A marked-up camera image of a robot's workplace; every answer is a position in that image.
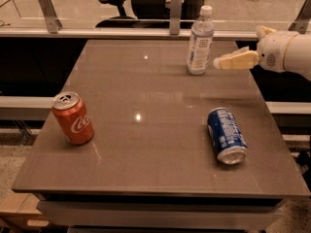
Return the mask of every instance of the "blue soda can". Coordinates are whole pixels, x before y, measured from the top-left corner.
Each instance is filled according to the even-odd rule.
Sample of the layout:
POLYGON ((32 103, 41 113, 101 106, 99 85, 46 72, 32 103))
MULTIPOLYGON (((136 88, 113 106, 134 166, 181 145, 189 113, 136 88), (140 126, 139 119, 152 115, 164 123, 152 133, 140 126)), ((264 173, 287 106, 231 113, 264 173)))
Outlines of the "blue soda can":
POLYGON ((233 113, 226 108, 217 108, 210 112, 207 124, 220 162, 236 164, 246 157, 247 146, 233 113))

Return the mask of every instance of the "water bottle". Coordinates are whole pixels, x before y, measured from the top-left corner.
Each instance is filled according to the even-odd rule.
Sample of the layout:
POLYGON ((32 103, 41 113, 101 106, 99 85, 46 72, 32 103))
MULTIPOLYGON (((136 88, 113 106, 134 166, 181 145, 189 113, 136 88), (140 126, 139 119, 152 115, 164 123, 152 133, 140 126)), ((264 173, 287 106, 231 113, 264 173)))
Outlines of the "water bottle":
POLYGON ((211 14, 212 7, 202 6, 200 17, 191 28, 187 65, 189 72, 193 75, 203 74, 208 66, 214 35, 214 24, 210 19, 211 14))

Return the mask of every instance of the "gray table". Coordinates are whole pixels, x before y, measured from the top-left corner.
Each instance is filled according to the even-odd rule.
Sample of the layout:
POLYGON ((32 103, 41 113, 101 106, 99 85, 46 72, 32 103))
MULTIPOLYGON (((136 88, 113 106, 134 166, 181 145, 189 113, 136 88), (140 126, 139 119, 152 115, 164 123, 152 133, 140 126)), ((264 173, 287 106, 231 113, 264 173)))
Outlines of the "gray table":
MULTIPOLYGON (((63 90, 84 98, 95 135, 71 146, 49 115, 13 191, 40 194, 56 224, 160 228, 262 229, 285 199, 310 196, 251 73, 191 76, 187 46, 88 41, 63 90), (218 107, 247 142, 238 165, 216 160, 206 119, 218 107)), ((235 49, 215 42, 211 59, 235 49)))

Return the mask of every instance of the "coca-cola can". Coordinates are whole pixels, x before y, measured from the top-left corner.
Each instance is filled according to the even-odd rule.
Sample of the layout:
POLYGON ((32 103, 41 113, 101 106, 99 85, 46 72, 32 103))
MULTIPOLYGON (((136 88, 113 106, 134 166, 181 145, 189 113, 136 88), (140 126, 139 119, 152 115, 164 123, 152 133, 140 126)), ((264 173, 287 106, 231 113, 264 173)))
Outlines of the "coca-cola can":
POLYGON ((52 113, 71 144, 84 144, 94 135, 86 104, 76 92, 65 91, 56 95, 52 113))

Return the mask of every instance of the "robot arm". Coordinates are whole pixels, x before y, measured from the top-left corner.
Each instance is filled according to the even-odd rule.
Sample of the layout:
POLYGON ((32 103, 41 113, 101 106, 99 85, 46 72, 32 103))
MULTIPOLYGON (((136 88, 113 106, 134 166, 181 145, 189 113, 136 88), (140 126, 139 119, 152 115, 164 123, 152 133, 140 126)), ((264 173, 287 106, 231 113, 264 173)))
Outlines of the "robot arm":
POLYGON ((214 66, 218 69, 252 69, 259 64, 268 71, 298 73, 311 81, 311 35, 263 26, 257 28, 257 35, 257 51, 243 48, 216 58, 214 66))

